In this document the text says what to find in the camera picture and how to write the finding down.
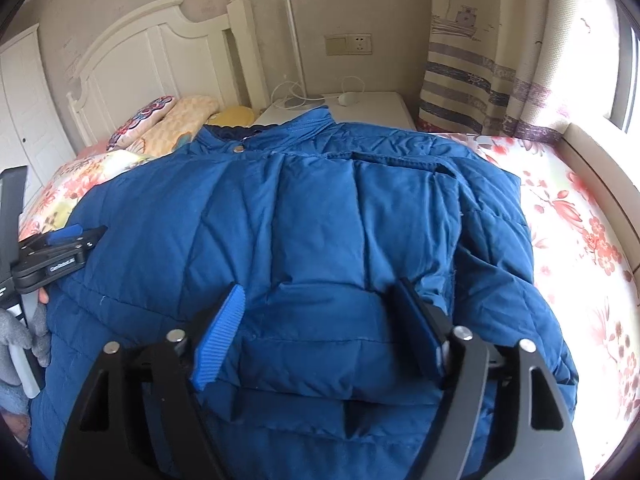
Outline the left hand in grey glove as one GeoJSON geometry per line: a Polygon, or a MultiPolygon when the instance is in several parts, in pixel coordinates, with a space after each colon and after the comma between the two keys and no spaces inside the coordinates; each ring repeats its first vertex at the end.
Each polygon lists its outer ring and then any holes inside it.
{"type": "Polygon", "coordinates": [[[1,381],[9,386],[21,385],[9,348],[17,346],[31,351],[42,368],[50,364],[51,334],[47,326],[49,295],[44,288],[38,290],[38,304],[30,328],[24,326],[12,313],[2,309],[1,316],[1,381]]]}

